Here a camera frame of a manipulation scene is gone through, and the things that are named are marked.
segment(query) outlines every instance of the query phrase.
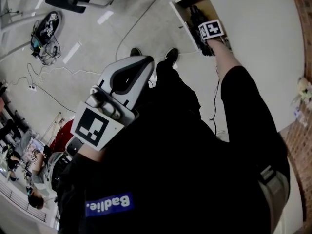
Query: black shoe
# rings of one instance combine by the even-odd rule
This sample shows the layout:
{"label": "black shoe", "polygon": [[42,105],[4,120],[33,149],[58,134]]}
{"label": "black shoe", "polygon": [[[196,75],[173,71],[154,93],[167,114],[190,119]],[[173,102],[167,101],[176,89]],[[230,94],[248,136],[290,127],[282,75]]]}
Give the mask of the black shoe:
{"label": "black shoe", "polygon": [[179,51],[176,48],[171,48],[167,51],[165,55],[165,60],[172,62],[172,66],[176,63],[177,58],[179,57]]}
{"label": "black shoe", "polygon": [[131,57],[141,56],[142,52],[138,48],[133,48],[130,52]]}

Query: concrete floor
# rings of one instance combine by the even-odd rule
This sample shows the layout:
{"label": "concrete floor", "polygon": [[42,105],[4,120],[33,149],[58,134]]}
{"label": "concrete floor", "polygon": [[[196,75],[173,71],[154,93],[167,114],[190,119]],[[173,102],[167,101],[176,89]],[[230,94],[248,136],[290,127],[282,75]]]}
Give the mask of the concrete floor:
{"label": "concrete floor", "polygon": [[[36,7],[38,1],[23,0],[24,4],[21,5],[21,0],[8,0],[8,4],[13,11],[21,6],[20,9],[24,11],[31,11]],[[104,4],[108,0],[92,1]],[[152,1],[115,0],[106,9],[89,7],[84,14],[62,10],[64,25],[59,30],[57,37],[61,45],[62,55],[54,65],[44,68],[43,71],[49,72],[53,67],[66,67],[71,72],[86,70],[101,73],[108,64],[115,61],[116,49],[121,39]],[[185,30],[179,29],[181,23],[170,7],[170,1],[174,0],[157,0],[154,3],[120,46],[117,58],[127,57],[132,47],[139,47],[143,54],[154,57],[157,64],[169,48],[178,48],[182,55],[178,60],[177,70],[185,83],[196,92],[202,106],[202,118],[214,130],[213,123],[209,122],[209,118],[213,116],[213,97],[218,82],[215,72],[215,58],[194,53],[196,49]],[[53,7],[43,2],[37,10],[37,14],[51,10]],[[112,11],[113,14],[106,22],[99,25],[97,20],[108,10]],[[1,46],[1,50],[10,50],[29,41],[32,27],[33,23],[30,23],[4,36],[3,39],[7,44]],[[77,42],[81,43],[81,47],[65,65],[63,63],[64,57]],[[39,72],[42,66],[39,60],[31,56],[29,47],[17,51],[0,63],[0,79],[16,83],[20,77],[26,76],[30,82],[30,76],[26,69],[27,63],[31,63],[36,72]],[[37,84],[39,76],[32,71],[31,74],[34,83]],[[79,101],[86,100],[91,86],[96,84],[98,80],[98,75],[80,72],[72,76],[63,69],[53,70],[51,74],[44,74],[43,76],[45,81],[44,83],[39,82],[39,86],[73,111],[75,111]],[[58,112],[62,112],[66,120],[74,115],[40,89],[36,92],[30,91],[26,79],[20,80],[16,86],[11,84],[7,95],[12,101],[11,105],[18,109],[29,125],[41,135]],[[218,130],[226,130],[224,109],[219,93],[216,104],[217,128]]]}

